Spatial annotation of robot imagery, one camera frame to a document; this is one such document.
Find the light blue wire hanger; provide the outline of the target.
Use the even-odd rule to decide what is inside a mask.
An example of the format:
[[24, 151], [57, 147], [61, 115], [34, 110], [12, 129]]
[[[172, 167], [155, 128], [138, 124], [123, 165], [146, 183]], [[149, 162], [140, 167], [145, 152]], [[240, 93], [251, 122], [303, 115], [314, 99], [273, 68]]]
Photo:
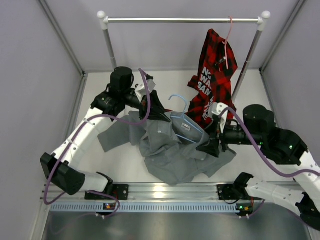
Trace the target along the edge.
[[182, 121], [182, 123], [183, 123], [184, 125], [189, 126], [190, 129], [191, 129], [191, 128], [194, 128], [194, 129], [197, 130], [199, 133], [203, 134], [203, 133], [204, 133], [203, 130], [199, 129], [197, 126], [193, 125], [190, 121], [188, 121], [188, 120], [186, 119], [185, 113], [186, 113], [187, 104], [188, 104], [188, 103], [187, 103], [187, 100], [186, 100], [183, 96], [181, 96], [181, 95], [179, 95], [179, 94], [172, 94], [172, 95], [169, 97], [168, 100], [171, 100], [172, 97], [179, 97], [180, 99], [182, 99], [182, 100], [184, 101], [184, 103], [185, 103], [185, 106], [184, 106], [184, 109], [183, 109], [183, 111], [181, 112], [181, 115], [180, 115], [180, 116], [172, 115], [172, 111], [171, 111], [171, 110], [168, 110], [167, 112], [170, 113], [170, 117], [173, 118], [173, 119], [181, 119], [181, 121]]

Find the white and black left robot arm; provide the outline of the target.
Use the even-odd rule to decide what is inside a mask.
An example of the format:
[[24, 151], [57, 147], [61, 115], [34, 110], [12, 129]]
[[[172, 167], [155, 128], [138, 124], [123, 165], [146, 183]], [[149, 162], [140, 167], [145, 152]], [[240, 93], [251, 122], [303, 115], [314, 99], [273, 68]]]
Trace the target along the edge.
[[79, 170], [87, 150], [95, 140], [106, 148], [116, 148], [124, 141], [139, 141], [145, 127], [153, 120], [168, 122], [153, 76], [139, 70], [142, 83], [133, 85], [133, 71], [117, 67], [110, 75], [106, 90], [90, 104], [73, 133], [52, 153], [40, 158], [47, 179], [44, 189], [54, 184], [70, 196], [80, 191], [96, 192], [103, 200], [113, 195], [113, 180], [103, 173]]

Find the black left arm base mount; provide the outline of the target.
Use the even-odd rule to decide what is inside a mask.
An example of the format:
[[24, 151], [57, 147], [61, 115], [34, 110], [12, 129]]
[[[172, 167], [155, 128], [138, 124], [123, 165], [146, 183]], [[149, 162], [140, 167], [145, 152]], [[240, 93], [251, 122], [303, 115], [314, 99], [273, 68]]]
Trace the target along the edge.
[[[129, 195], [129, 185], [128, 184], [113, 184], [112, 190], [109, 190], [107, 195], [110, 195], [118, 200], [127, 200]], [[93, 194], [93, 193], [85, 193], [85, 200], [110, 200], [109, 197]]]

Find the grey button shirt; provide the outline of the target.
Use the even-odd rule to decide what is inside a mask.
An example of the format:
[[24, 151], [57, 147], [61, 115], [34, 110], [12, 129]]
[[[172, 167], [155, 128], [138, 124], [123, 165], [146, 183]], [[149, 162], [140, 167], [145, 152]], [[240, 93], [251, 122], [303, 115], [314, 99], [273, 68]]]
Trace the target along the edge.
[[184, 125], [181, 119], [171, 118], [170, 112], [165, 115], [170, 122], [147, 120], [135, 125], [140, 121], [139, 112], [130, 111], [123, 117], [125, 122], [116, 121], [98, 135], [103, 151], [127, 143], [138, 146], [148, 172], [168, 185], [191, 182], [199, 174], [210, 178], [236, 157], [230, 148], [220, 152], [219, 157], [196, 150], [208, 141], [209, 135]]

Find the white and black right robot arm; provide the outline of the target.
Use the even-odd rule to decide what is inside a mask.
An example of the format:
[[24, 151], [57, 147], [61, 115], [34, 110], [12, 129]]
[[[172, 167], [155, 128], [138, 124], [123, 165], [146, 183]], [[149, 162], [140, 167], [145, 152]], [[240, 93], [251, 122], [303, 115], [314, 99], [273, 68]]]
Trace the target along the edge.
[[228, 112], [234, 110], [223, 103], [213, 105], [209, 139], [197, 150], [219, 158], [229, 150], [229, 145], [251, 145], [274, 173], [294, 179], [302, 189], [291, 190], [242, 172], [232, 184], [218, 186], [219, 199], [233, 204], [239, 200], [269, 201], [319, 230], [320, 166], [306, 143], [295, 132], [277, 127], [274, 113], [262, 105], [245, 107], [243, 119], [236, 115], [234, 126], [226, 126]]

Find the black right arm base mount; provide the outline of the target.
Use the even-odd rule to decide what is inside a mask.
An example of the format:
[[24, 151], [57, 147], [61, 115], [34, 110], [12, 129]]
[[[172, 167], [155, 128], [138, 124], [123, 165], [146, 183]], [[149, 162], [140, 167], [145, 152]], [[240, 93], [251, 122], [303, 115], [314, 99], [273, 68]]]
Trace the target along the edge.
[[236, 184], [218, 184], [217, 193], [219, 200], [245, 200], [247, 194], [245, 189]]

